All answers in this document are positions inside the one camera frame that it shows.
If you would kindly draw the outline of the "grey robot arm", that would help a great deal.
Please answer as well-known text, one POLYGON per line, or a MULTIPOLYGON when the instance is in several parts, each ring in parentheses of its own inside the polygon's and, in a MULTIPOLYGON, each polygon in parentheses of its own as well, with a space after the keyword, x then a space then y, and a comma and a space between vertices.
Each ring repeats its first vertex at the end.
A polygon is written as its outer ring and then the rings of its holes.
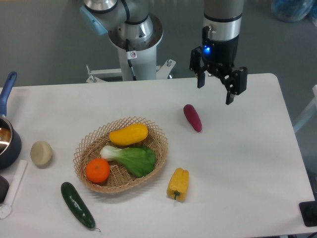
MULTIPOLYGON (((197 87, 204 86, 206 73, 215 76, 226 88, 227 104, 247 88, 247 69, 234 65, 243 5, 241 0, 205 1, 202 43, 190 56, 197 87)), ((108 34, 116 46, 123 80, 157 78, 157 45, 163 28, 146 0, 86 0, 80 14, 96 34, 108 34)))

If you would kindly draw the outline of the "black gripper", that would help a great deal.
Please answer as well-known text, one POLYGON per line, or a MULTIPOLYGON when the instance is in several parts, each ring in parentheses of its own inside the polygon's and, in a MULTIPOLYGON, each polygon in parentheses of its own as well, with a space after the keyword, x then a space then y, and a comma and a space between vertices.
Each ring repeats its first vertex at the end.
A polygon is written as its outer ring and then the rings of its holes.
POLYGON ((195 73, 198 88, 205 85, 206 70, 217 78, 221 78, 221 82, 227 90, 225 103, 230 105, 235 96, 247 89, 248 69, 233 67, 239 36, 226 41, 218 41, 209 37, 210 32, 210 26, 203 27, 202 47, 198 46, 191 51, 189 69, 195 73))

